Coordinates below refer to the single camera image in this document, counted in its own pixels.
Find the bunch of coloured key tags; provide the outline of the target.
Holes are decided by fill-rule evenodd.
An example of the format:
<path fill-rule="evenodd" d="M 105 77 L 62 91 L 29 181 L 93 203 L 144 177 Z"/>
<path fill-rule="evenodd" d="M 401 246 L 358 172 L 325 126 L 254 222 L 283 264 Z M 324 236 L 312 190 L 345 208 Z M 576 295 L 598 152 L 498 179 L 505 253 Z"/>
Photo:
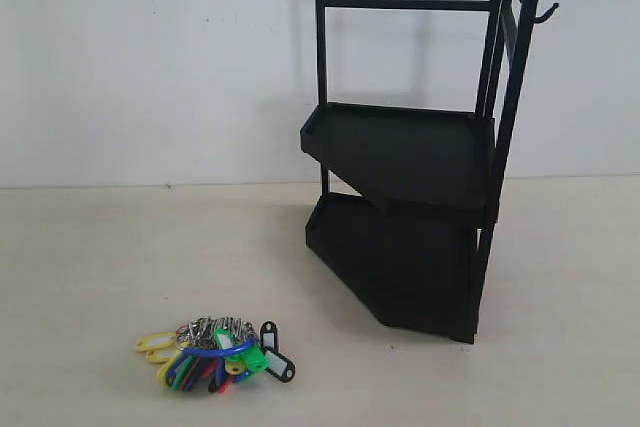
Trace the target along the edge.
<path fill-rule="evenodd" d="M 190 393 L 201 386 L 222 394 L 262 373 L 281 383 L 296 375 L 294 362 L 281 352 L 272 320 L 256 328 L 241 317 L 199 317 L 139 339 L 135 351 L 158 367 L 157 382 L 172 392 Z"/>

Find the black two-tier metal rack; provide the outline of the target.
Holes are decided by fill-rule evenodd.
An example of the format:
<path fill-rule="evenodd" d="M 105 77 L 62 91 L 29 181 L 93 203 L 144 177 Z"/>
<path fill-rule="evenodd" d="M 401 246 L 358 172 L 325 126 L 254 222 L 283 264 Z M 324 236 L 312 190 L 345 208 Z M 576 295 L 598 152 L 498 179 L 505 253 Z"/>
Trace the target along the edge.
<path fill-rule="evenodd" d="M 470 344 L 489 264 L 539 0 L 314 0 L 318 103 L 300 131 L 321 170 L 307 247 L 383 325 Z M 334 102 L 326 12 L 484 12 L 476 105 Z"/>

